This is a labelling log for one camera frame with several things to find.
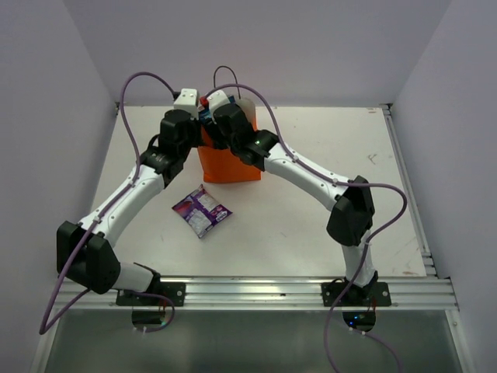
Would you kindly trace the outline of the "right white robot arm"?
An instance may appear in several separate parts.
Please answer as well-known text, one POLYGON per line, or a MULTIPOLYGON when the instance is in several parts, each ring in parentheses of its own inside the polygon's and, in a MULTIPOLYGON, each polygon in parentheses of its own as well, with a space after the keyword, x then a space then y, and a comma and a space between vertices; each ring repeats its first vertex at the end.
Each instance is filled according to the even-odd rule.
POLYGON ((370 300, 374 295, 371 283, 377 278, 377 271, 370 254, 364 252, 374 216, 367 180, 358 176, 350 182, 308 162, 273 132, 253 129, 244 110, 236 103, 210 104, 209 110, 221 133, 221 142, 242 163, 292 183, 330 212, 326 230, 342 246, 349 282, 346 296, 355 305, 370 300))

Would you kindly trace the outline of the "blue Burts chip bag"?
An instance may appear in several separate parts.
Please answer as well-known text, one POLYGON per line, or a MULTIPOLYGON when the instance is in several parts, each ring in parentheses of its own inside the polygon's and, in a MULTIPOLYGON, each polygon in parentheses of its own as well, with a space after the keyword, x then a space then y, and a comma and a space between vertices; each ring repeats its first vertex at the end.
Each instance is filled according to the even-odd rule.
POLYGON ((198 110, 199 110, 199 119, 201 121, 205 121, 211 118, 211 114, 209 111, 209 104, 205 96, 202 96, 200 98, 200 105, 198 106, 198 110))

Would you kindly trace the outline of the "orange paper bag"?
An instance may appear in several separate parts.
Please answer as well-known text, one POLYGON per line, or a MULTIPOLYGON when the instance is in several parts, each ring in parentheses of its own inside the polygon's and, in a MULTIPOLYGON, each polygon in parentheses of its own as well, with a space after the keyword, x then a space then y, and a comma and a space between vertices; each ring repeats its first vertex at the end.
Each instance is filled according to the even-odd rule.
MULTIPOLYGON (((217 86, 217 73, 222 68, 229 70, 235 83, 238 83, 234 70, 227 65, 219 65, 213 73, 213 87, 217 86)), ((237 88, 238 97, 229 96, 231 102, 236 102, 247 115, 252 126, 257 130, 255 104, 248 98, 242 97, 240 88, 237 88)), ((214 143, 213 121, 200 121, 202 124, 203 145, 197 148, 200 163, 203 168, 203 181, 206 183, 243 183, 260 181, 261 171, 247 166, 235 157, 228 148, 222 148, 214 143)))

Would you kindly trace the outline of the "purple snack packet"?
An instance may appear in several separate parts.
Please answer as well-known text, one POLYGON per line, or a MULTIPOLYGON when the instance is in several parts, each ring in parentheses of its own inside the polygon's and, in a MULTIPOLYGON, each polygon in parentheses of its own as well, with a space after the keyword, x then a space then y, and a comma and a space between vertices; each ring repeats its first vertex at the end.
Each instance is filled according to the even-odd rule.
POLYGON ((232 211, 207 192, 203 184, 172 207, 202 239, 211 229, 232 215, 232 211))

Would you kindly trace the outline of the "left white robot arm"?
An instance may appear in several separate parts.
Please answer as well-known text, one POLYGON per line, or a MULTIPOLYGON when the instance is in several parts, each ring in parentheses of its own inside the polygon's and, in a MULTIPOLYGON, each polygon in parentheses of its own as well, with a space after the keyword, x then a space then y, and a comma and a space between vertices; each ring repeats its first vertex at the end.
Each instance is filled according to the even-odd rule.
POLYGON ((150 142, 130 175, 98 208, 77 223, 57 230, 57 272, 96 294, 133 291, 144 305, 162 294, 157 273, 121 263, 113 247, 140 210, 182 171, 192 148, 200 145, 200 121, 185 110, 165 113, 158 140, 150 142))

